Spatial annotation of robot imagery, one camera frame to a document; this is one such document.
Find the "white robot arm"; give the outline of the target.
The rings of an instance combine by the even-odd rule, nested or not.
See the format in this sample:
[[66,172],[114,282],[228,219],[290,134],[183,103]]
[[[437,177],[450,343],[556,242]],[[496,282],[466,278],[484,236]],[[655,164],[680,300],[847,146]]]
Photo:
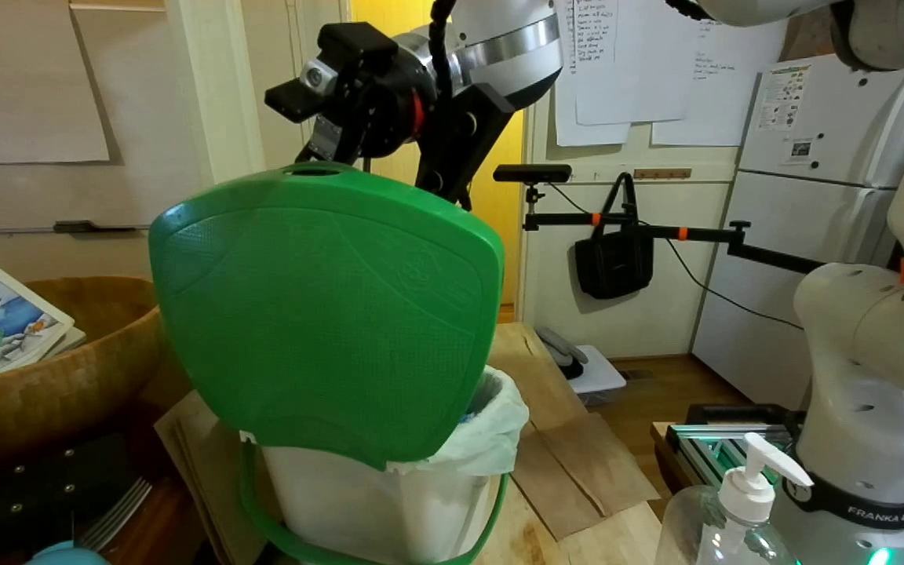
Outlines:
[[[663,0],[697,22],[765,24],[833,13],[835,53],[857,69],[904,69],[904,0]],[[420,146],[414,186],[468,204],[468,183],[511,113],[565,66],[553,0],[433,0],[406,33],[327,22],[316,56],[264,92],[290,121],[314,121],[297,161],[355,164]]]

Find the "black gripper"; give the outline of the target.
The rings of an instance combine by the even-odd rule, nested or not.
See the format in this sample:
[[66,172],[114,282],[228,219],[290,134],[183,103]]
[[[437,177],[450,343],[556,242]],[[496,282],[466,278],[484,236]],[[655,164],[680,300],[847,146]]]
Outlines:
[[314,117],[297,164],[390,158],[414,142],[414,186],[472,207],[468,186],[509,126],[509,100],[490,85],[468,85],[444,100],[419,53],[366,22],[323,24],[316,46],[323,88],[291,79],[264,92],[264,103],[290,121]]

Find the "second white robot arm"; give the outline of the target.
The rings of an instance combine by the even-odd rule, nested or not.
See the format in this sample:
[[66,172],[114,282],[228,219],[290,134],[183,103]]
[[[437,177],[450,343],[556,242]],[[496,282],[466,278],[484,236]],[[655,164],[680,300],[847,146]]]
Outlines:
[[777,523],[804,565],[904,565],[904,71],[890,82],[881,105],[869,71],[793,100],[797,142],[891,172],[902,249],[898,268],[828,260],[793,291],[814,368],[797,457],[814,483],[787,493]]

